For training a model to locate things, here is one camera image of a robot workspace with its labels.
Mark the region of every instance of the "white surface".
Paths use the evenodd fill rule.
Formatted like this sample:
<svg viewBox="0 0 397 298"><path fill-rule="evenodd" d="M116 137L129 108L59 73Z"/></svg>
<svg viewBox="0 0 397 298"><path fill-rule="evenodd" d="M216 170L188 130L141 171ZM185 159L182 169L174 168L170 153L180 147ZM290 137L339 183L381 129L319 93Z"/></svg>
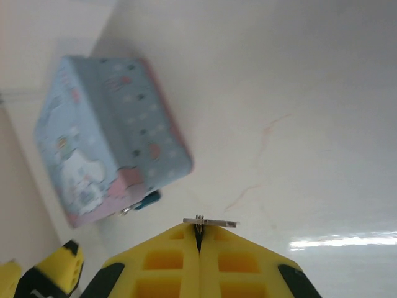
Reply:
<svg viewBox="0 0 397 298"><path fill-rule="evenodd" d="M0 264L30 269L60 246L6 111L0 109Z"/></svg>
<svg viewBox="0 0 397 298"><path fill-rule="evenodd" d="M0 0L0 89L41 89L65 53L88 54L115 0Z"/></svg>
<svg viewBox="0 0 397 298"><path fill-rule="evenodd" d="M397 286L397 3L121 4L96 48L147 57L195 159L160 202L71 231L32 142L40 104L11 113L60 238L82 243L82 286L104 258L203 214L297 261L323 297Z"/></svg>

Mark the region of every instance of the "yellow foam block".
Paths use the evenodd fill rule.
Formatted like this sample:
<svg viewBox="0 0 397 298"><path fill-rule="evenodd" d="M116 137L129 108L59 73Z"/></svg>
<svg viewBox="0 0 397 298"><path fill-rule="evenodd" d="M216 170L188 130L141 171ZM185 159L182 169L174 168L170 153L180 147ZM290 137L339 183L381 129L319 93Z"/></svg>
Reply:
<svg viewBox="0 0 397 298"><path fill-rule="evenodd" d="M71 293L78 285L83 267L82 249L69 241L35 267L64 293Z"/></svg>
<svg viewBox="0 0 397 298"><path fill-rule="evenodd" d="M199 251L188 223L114 256L102 268L115 263L125 267L109 298L200 297Z"/></svg>
<svg viewBox="0 0 397 298"><path fill-rule="evenodd" d="M0 264L0 298L13 298L21 274L21 267L13 261Z"/></svg>
<svg viewBox="0 0 397 298"><path fill-rule="evenodd" d="M206 226L200 252L201 298L293 298L278 270L288 258L223 228Z"/></svg>

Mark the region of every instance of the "pink trim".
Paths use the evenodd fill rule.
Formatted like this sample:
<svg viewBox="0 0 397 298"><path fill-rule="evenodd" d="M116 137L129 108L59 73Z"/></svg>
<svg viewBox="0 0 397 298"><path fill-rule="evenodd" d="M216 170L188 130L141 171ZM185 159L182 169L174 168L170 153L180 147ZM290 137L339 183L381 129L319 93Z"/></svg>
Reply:
<svg viewBox="0 0 397 298"><path fill-rule="evenodd" d="M153 81L154 87L156 88L157 93L159 94L160 101L161 101L161 103L164 107L164 110L166 111L166 114L167 114L167 116L170 120L170 123L171 123L171 129L170 129L171 133L177 138L177 141L185 148L189 158L192 160L192 169L190 170L190 172L192 172L194 169L194 160L192 158L192 154L190 153L190 150L189 150L188 146L186 145L186 141L183 138L181 131L178 129L178 126L176 125L175 118L171 114L171 110L170 110L167 100L164 96L163 89L161 88L161 85L159 84L159 81L153 71L153 68L149 64L149 62L144 58L140 58L139 60L145 66L146 71L147 71L149 77L151 78L151 80Z"/></svg>

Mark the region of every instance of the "black rubber edge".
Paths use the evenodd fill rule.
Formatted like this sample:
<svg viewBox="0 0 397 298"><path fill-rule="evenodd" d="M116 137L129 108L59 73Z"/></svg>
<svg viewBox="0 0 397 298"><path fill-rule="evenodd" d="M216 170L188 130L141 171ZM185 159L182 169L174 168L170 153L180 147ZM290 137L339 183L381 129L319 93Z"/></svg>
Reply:
<svg viewBox="0 0 397 298"><path fill-rule="evenodd" d="M79 245L74 240L70 240L68 243L65 243L63 247L70 250L74 256L77 256Z"/></svg>
<svg viewBox="0 0 397 298"><path fill-rule="evenodd" d="M124 267L122 263L114 263L99 270L80 298L108 298Z"/></svg>
<svg viewBox="0 0 397 298"><path fill-rule="evenodd" d="M321 298L306 274L289 265L280 265L279 271L294 298Z"/></svg>
<svg viewBox="0 0 397 298"><path fill-rule="evenodd" d="M37 268L28 270L18 282L14 298L68 298L69 294L64 293L58 286L49 280Z"/></svg>

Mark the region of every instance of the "cartoon character print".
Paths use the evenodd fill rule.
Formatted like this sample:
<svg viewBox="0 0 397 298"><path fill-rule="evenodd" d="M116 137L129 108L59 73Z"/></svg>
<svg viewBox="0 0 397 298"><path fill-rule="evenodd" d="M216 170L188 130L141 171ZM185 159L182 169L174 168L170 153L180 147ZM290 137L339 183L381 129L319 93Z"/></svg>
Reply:
<svg viewBox="0 0 397 298"><path fill-rule="evenodd" d="M69 210L79 215L93 211L103 203L99 187L105 179L101 161L89 161L80 149L71 149L67 137L58 139L61 158L62 196Z"/></svg>

